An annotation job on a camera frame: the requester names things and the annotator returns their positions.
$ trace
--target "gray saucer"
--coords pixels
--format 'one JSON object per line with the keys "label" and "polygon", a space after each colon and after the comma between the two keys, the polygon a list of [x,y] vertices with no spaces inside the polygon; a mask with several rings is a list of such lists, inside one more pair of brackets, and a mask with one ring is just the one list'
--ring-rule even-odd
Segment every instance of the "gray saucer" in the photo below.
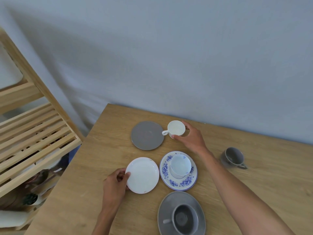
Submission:
{"label": "gray saucer", "polygon": [[160,146],[164,140],[162,127],[152,121],[143,121],[135,125],[131,131],[131,141],[142,150],[152,150]]}
{"label": "gray saucer", "polygon": [[204,235],[205,234],[205,217],[203,210],[199,202],[190,194],[183,191],[174,191],[168,194],[159,207],[159,212],[157,215],[157,223],[161,235],[179,235],[174,228],[174,225],[170,223],[164,224],[163,221],[172,218],[173,210],[178,205],[189,205],[192,207],[198,216],[198,229],[193,233],[193,235]]}

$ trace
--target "person's left arm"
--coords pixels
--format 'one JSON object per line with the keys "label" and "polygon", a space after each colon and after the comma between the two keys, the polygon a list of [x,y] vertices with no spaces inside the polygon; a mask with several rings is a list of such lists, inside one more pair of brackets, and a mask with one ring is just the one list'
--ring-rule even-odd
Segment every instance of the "person's left arm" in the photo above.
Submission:
{"label": "person's left arm", "polygon": [[103,182],[103,200],[102,210],[92,235],[108,235],[111,225],[123,201],[127,180],[131,175],[130,172],[125,174],[126,168],[117,169],[110,174]]}

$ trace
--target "cup handle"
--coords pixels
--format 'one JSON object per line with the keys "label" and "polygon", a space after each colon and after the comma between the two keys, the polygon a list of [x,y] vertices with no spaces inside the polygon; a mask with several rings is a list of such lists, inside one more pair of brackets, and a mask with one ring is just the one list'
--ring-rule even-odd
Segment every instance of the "cup handle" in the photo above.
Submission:
{"label": "cup handle", "polygon": [[164,220],[163,220],[163,224],[170,223],[170,222],[172,222],[171,219],[164,219]]}
{"label": "cup handle", "polygon": [[237,167],[240,168],[240,169],[244,169],[244,170],[248,169],[248,167],[245,164],[243,164],[243,163],[241,165],[237,166]]}
{"label": "cup handle", "polygon": [[164,130],[163,132],[162,132],[162,135],[167,135],[168,134],[168,130]]}

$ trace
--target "blue floral saucer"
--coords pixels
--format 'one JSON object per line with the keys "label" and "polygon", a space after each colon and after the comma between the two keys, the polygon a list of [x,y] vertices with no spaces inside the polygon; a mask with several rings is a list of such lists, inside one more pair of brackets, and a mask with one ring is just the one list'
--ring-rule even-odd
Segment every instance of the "blue floral saucer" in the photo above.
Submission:
{"label": "blue floral saucer", "polygon": [[[173,177],[169,169],[170,164],[171,164],[171,159],[175,154],[183,154],[186,157],[188,157],[191,162],[190,173],[181,179],[176,179],[175,177]],[[173,152],[166,154],[162,158],[159,168],[160,168],[160,175],[161,175],[162,180],[168,187],[170,187],[173,190],[178,190],[178,191],[188,190],[191,187],[193,187],[193,185],[196,183],[196,180],[198,178],[198,170],[197,170],[197,166],[195,162],[193,161],[191,157],[189,157],[189,155],[180,151],[173,151]]]}

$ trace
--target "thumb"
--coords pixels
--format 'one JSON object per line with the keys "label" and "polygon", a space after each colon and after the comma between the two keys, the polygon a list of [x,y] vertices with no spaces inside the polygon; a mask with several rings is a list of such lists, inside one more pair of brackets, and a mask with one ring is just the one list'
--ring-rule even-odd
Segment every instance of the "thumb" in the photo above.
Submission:
{"label": "thumb", "polygon": [[123,177],[123,180],[122,180],[122,183],[126,186],[127,184],[127,181],[128,181],[128,178],[131,176],[131,172],[127,172],[125,173],[124,177]]}
{"label": "thumb", "polygon": [[176,135],[176,134],[173,134],[173,135],[172,135],[172,138],[174,138],[174,139],[176,139],[176,140],[178,140],[178,141],[180,141],[180,142],[182,142],[183,139],[184,139],[184,137],[178,136],[178,135]]}

